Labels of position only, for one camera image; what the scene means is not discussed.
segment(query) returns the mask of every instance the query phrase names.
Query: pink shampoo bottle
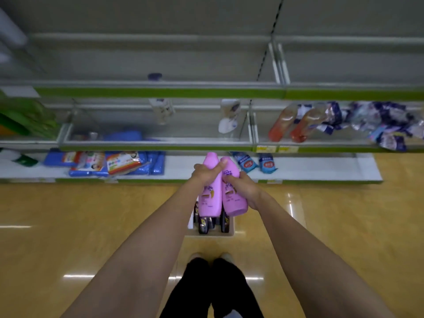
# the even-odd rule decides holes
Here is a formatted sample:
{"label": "pink shampoo bottle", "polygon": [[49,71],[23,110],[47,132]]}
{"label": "pink shampoo bottle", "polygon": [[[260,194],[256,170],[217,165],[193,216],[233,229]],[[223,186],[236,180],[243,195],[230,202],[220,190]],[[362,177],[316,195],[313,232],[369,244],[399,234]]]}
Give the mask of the pink shampoo bottle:
{"label": "pink shampoo bottle", "polygon": [[[219,158],[216,153],[206,154],[203,162],[210,170],[219,163]],[[220,172],[216,179],[208,186],[205,186],[204,191],[199,195],[199,216],[200,217],[219,217],[222,206],[222,173]]]}
{"label": "pink shampoo bottle", "polygon": [[[225,159],[227,160],[227,165],[222,173],[240,177],[240,171],[236,164],[228,156],[221,158],[221,161]],[[222,183],[222,203],[225,213],[230,217],[246,213],[248,209],[247,200],[238,195],[236,189],[230,183]]]}

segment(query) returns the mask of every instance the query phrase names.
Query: forearm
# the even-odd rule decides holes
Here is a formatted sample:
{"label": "forearm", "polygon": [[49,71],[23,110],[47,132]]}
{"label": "forearm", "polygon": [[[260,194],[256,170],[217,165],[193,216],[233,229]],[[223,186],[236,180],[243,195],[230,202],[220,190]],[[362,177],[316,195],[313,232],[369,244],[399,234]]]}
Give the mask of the forearm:
{"label": "forearm", "polygon": [[339,256],[267,193],[257,202],[281,266],[309,317],[394,317]]}
{"label": "forearm", "polygon": [[154,317],[196,197],[184,183],[119,247],[62,317]]}

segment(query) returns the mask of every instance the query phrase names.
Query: person's left hand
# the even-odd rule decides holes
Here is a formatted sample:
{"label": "person's left hand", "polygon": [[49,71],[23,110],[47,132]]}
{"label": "person's left hand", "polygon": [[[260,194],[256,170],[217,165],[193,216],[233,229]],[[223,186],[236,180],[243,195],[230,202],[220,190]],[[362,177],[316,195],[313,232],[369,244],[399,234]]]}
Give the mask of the person's left hand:
{"label": "person's left hand", "polygon": [[227,161],[223,160],[211,170],[203,164],[195,164],[194,172],[191,174],[191,178],[198,181],[202,187],[205,187],[215,181],[216,177],[224,169],[226,164]]}

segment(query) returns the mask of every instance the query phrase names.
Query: person's right arm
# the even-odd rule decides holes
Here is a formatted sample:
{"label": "person's right arm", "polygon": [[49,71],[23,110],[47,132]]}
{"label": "person's right arm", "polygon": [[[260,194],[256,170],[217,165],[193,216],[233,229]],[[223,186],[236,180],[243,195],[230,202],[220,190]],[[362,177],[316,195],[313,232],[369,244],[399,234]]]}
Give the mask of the person's right arm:
{"label": "person's right arm", "polygon": [[380,296],[320,240],[293,219],[246,173],[225,176],[258,210],[281,267],[307,318],[395,317]]}

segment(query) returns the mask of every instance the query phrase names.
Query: leg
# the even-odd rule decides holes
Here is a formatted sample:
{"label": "leg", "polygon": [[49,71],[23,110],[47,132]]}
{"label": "leg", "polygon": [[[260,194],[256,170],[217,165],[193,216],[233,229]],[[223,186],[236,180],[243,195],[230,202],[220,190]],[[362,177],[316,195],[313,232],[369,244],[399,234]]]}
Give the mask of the leg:
{"label": "leg", "polygon": [[216,259],[212,265],[212,279],[216,282],[211,296],[215,318],[223,318],[233,309],[243,318],[263,318],[243,272],[234,264]]}
{"label": "leg", "polygon": [[191,260],[183,277],[172,290],[159,318],[208,316],[211,304],[209,283],[209,263],[202,258]]}

